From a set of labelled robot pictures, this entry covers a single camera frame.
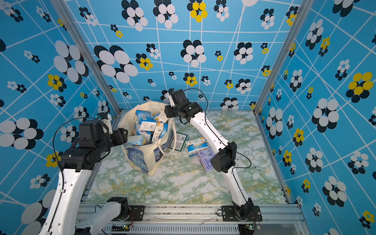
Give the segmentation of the blue white tissue box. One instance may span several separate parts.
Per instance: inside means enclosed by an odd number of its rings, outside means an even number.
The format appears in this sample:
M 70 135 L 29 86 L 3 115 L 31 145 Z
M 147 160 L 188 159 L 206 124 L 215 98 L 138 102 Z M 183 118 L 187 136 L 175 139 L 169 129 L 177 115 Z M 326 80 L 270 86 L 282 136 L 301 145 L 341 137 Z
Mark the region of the blue white tissue box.
M 161 139 L 168 131 L 168 124 L 163 122 L 158 122 L 155 126 L 155 130 L 152 136 L 152 142 L 155 143 L 157 140 Z

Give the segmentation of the colourful small tissue pack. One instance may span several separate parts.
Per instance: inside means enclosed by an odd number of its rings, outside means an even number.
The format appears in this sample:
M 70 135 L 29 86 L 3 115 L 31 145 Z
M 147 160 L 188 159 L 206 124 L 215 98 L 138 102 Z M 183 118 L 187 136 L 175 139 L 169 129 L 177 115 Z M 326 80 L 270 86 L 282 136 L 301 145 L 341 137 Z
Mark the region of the colourful small tissue pack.
M 193 156 L 197 154 L 198 152 L 209 148 L 204 137 L 186 141 L 186 147 L 187 147 L 189 156 Z

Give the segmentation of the white top tissue pack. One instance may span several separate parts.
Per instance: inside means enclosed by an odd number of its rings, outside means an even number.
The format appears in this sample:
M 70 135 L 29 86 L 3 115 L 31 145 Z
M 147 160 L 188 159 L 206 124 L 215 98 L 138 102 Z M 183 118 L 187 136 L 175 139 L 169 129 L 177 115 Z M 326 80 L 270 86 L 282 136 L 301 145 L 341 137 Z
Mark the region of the white top tissue pack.
M 148 141 L 142 135 L 129 136 L 127 138 L 127 144 L 131 146 L 144 146 L 148 144 Z

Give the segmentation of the purple tissue pack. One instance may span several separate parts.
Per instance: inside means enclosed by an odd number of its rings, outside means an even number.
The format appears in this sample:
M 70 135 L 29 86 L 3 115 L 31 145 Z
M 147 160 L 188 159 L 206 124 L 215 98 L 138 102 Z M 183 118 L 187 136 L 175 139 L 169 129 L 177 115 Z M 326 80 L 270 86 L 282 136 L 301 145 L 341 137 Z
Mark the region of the purple tissue pack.
M 215 154 L 211 148 L 198 152 L 197 156 L 199 158 L 200 164 L 202 165 L 205 173 L 208 173 L 214 170 L 211 164 L 211 159 L 215 156 Z

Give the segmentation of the white blue printed tissue pack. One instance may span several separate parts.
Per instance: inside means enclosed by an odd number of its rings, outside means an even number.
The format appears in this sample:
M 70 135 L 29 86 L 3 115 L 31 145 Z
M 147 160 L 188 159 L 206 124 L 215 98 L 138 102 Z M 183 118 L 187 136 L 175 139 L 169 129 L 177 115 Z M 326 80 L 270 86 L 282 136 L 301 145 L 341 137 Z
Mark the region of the white blue printed tissue pack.
M 150 132 L 150 131 L 140 131 L 140 134 L 146 140 L 146 144 L 150 144 L 151 143 L 153 132 Z

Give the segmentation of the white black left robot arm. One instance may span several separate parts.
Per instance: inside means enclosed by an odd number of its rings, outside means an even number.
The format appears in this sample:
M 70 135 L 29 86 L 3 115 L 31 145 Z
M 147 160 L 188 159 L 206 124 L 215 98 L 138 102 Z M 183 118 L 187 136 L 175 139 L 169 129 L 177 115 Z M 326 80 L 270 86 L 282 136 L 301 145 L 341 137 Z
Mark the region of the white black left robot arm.
M 115 218 L 128 218 L 125 197 L 112 197 L 85 221 L 76 224 L 77 213 L 87 183 L 97 163 L 112 147 L 127 143 L 128 131 L 113 130 L 110 121 L 87 120 L 79 125 L 79 137 L 58 162 L 58 186 L 41 235 L 97 235 Z

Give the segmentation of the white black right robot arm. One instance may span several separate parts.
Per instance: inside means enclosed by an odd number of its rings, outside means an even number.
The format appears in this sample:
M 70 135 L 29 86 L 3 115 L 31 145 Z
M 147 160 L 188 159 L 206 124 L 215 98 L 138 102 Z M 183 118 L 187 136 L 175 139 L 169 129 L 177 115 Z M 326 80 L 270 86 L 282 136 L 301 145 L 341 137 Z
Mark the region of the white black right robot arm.
M 254 204 L 248 196 L 239 178 L 236 166 L 237 145 L 225 139 L 210 123 L 206 110 L 197 102 L 191 102 L 183 90 L 174 90 L 169 95 L 170 105 L 165 107 L 169 118 L 185 119 L 205 138 L 214 152 L 211 159 L 213 168 L 222 174 L 232 195 L 232 203 L 236 216 L 241 221 L 248 220 L 254 213 Z

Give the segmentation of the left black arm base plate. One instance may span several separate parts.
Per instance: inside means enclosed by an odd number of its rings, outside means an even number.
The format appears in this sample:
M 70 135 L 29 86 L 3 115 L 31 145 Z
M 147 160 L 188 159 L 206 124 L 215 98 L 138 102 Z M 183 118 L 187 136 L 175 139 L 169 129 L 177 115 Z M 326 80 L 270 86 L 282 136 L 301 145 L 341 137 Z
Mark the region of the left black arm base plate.
M 143 221 L 145 215 L 145 206 L 138 205 L 138 206 L 129 206 L 128 212 L 125 215 L 119 215 L 118 217 L 114 218 L 113 222 L 139 222 Z

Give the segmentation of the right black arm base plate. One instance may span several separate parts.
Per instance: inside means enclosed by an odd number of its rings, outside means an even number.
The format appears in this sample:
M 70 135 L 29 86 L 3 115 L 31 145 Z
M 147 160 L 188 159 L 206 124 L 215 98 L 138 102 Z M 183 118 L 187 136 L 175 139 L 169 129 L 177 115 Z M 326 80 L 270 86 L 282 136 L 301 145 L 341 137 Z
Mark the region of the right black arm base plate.
M 263 218 L 259 206 L 239 208 L 222 206 L 222 219 L 224 222 L 262 222 Z

